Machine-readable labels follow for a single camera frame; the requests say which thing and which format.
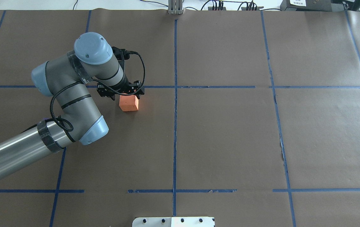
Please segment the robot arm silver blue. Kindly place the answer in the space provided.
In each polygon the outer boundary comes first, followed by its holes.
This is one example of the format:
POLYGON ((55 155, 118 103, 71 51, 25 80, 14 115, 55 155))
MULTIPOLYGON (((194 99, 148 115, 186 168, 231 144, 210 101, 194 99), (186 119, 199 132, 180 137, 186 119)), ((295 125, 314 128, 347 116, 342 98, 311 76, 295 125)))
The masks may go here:
POLYGON ((51 97, 50 118, 0 143, 0 180, 79 141, 89 145, 107 135, 108 125, 87 84, 101 97, 144 95, 145 63, 136 51, 109 45, 99 33, 86 32, 73 50, 31 72, 34 86, 51 97))

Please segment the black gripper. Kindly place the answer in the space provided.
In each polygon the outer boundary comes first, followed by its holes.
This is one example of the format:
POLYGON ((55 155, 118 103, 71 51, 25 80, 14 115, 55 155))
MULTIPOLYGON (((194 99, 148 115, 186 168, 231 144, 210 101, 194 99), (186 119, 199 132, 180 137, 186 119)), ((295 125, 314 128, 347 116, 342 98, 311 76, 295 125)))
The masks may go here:
POLYGON ((135 95, 138 99, 140 99, 141 95, 145 95, 145 88, 139 80, 134 81, 134 83, 129 83, 125 80, 124 82, 119 82, 114 86, 107 86, 105 83, 98 80, 97 92, 101 97, 109 97, 112 100, 115 100, 115 95, 135 95))

